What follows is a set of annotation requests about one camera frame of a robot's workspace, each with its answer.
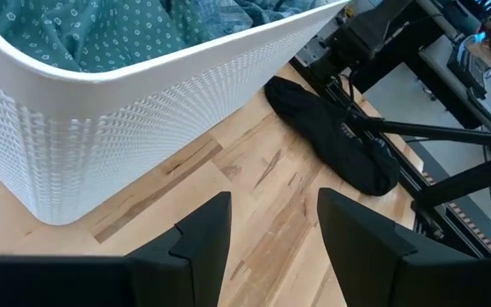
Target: laundry basket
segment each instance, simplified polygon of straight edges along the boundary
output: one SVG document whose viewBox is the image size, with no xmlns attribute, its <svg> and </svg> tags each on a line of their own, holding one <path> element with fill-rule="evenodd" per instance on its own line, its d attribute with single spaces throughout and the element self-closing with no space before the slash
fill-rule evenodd
<svg viewBox="0 0 491 307">
<path fill-rule="evenodd" d="M 111 72 L 45 65 L 0 36 L 0 180 L 71 223 L 242 107 L 346 3 Z"/>
</svg>

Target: black plastic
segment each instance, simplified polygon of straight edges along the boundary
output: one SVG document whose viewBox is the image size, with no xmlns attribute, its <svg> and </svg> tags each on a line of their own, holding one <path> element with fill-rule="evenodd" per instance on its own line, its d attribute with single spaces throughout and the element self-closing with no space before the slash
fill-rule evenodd
<svg viewBox="0 0 491 307">
<path fill-rule="evenodd" d="M 491 258 L 476 259 L 329 189 L 321 233 L 349 307 L 491 306 Z"/>
<path fill-rule="evenodd" d="M 124 257 L 0 256 L 0 306 L 217 306 L 230 193 Z"/>
<path fill-rule="evenodd" d="M 412 0 L 384 0 L 376 8 L 357 15 L 334 35 L 333 51 L 350 62 L 368 61 L 384 46 L 390 23 Z"/>
</svg>

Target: basket rim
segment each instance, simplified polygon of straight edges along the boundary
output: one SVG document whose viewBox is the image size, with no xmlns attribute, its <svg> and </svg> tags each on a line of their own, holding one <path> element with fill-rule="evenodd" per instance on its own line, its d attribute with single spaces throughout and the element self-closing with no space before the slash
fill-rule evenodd
<svg viewBox="0 0 491 307">
<path fill-rule="evenodd" d="M 149 69 L 153 69 L 155 67 L 166 65 L 174 61 L 179 61 L 180 59 L 193 55 L 201 50 L 224 45 L 228 42 L 241 39 L 248 35 L 252 35 L 258 32 L 263 32 L 265 30 L 268 30 L 269 28 L 277 27 L 287 22 L 301 19 L 307 15 L 315 14 L 324 9 L 328 9 L 328 7 L 339 5 L 340 3 L 347 3 L 348 1 L 349 0 L 326 0 L 325 4 L 317 8 L 302 12 L 300 14 L 295 14 L 293 16 L 289 16 L 281 20 L 273 21 L 265 25 L 256 26 L 244 30 L 242 32 L 229 34 L 222 38 L 215 38 L 209 42 L 200 43 L 198 45 L 188 47 L 186 49 L 172 52 L 168 55 L 162 55 L 151 60 L 132 64 L 127 67 L 121 67 L 108 72 L 74 72 L 59 67 L 52 67 L 51 65 L 35 60 L 29 55 L 26 55 L 25 53 L 19 51 L 15 46 L 7 42 L 7 40 L 5 40 L 1 35 L 0 35 L 0 52 L 6 55 L 18 66 L 23 67 L 30 72 L 34 72 L 35 74 L 42 75 L 46 78 L 53 78 L 53 79 L 58 79 L 61 81 L 67 81 L 72 83 L 100 84 L 100 83 L 115 81 L 121 78 L 127 78 L 131 75 L 137 74 L 138 72 L 143 72 Z"/>
</svg>

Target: black metal frame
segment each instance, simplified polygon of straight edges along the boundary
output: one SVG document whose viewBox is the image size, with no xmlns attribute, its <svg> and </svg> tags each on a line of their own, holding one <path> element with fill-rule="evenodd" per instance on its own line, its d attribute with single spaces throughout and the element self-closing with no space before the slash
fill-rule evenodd
<svg viewBox="0 0 491 307">
<path fill-rule="evenodd" d="M 328 84 L 316 82 L 308 68 L 296 60 L 291 64 L 306 79 L 317 93 L 354 112 L 346 119 L 346 124 L 359 137 L 376 137 L 388 145 L 391 153 L 400 164 L 400 184 L 414 199 L 413 209 L 424 232 L 434 240 L 478 258 L 491 256 L 491 250 L 466 225 L 456 212 L 450 210 L 446 202 L 491 186 L 491 160 L 475 166 L 460 174 L 430 185 L 422 174 L 412 165 L 404 154 L 384 133 L 406 136 L 422 136 L 437 140 L 468 142 L 491 147 L 491 132 L 452 129 L 428 125 L 403 124 L 369 118 L 342 89 L 339 80 Z"/>
</svg>

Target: teal fabric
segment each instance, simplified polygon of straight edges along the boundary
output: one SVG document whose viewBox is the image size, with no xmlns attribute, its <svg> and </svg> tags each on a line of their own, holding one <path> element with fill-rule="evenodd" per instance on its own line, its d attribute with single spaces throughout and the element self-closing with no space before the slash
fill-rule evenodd
<svg viewBox="0 0 491 307">
<path fill-rule="evenodd" d="M 206 42 L 196 0 L 0 0 L 0 34 L 25 54 L 106 72 Z"/>
</svg>

